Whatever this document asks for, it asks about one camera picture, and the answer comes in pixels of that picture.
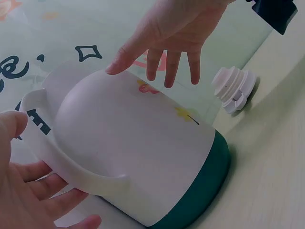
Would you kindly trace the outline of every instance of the yellow flower print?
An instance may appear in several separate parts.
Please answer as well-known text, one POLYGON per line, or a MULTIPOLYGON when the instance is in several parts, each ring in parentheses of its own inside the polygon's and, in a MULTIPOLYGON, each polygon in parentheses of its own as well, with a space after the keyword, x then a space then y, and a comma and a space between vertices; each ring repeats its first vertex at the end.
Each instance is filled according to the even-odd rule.
POLYGON ((186 122, 195 122, 197 125, 200 125, 195 119, 192 118, 191 110, 185 109, 183 107, 175 107, 179 117, 182 117, 186 122))

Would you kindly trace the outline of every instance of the black object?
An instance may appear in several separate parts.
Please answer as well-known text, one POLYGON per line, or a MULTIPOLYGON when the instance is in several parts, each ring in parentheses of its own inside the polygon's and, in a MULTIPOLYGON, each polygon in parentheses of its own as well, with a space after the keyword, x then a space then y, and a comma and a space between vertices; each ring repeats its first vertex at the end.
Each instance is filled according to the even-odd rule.
POLYGON ((293 0, 254 0, 252 9, 281 35, 297 13, 293 0))

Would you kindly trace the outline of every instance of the star pattern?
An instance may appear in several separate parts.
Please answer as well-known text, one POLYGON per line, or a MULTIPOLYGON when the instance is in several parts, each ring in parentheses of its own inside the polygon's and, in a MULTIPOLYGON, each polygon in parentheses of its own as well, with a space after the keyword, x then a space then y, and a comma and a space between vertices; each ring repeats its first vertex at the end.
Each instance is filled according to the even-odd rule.
POLYGON ((4 21, 8 13, 21 4, 22 2, 16 0, 0 0, 0 21, 4 21))
POLYGON ((91 45, 91 46, 76 46, 75 50, 78 52, 79 55, 79 61, 83 62, 84 60, 90 58, 90 57, 95 57, 98 59, 102 59, 101 54, 99 53, 99 51, 97 50, 97 46, 96 45, 91 45), (92 51, 94 52, 94 54, 87 54, 84 56, 84 54, 82 53, 83 49, 92 49, 92 51))

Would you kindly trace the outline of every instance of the pink flower print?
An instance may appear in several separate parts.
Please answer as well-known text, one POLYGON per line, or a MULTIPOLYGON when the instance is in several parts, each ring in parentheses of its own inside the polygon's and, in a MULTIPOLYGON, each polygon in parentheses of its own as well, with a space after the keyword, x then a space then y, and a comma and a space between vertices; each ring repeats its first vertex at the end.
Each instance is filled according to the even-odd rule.
MULTIPOLYGON (((147 66, 147 54, 148 54, 148 51, 146 50, 142 56, 140 58, 142 58, 142 61, 140 60, 136 60, 133 62, 133 64, 137 65, 137 66, 140 66, 142 68, 146 68, 147 66)), ((159 61, 159 66, 158 66, 158 69, 157 71, 165 71, 166 69, 166 53, 164 52, 161 56, 161 59, 159 61)))
POLYGON ((152 94, 157 94, 159 91, 155 89, 154 87, 150 86, 149 84, 145 83, 142 80, 138 80, 139 84, 139 91, 142 93, 150 92, 152 94))

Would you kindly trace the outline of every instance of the fingernail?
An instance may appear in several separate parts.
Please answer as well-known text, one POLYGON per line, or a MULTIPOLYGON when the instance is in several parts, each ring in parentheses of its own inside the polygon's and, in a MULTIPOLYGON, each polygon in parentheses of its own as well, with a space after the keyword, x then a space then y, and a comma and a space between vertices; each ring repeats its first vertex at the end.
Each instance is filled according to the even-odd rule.
POLYGON ((105 69, 105 72, 110 74, 114 70, 115 64, 112 62, 111 64, 108 65, 108 67, 105 69))

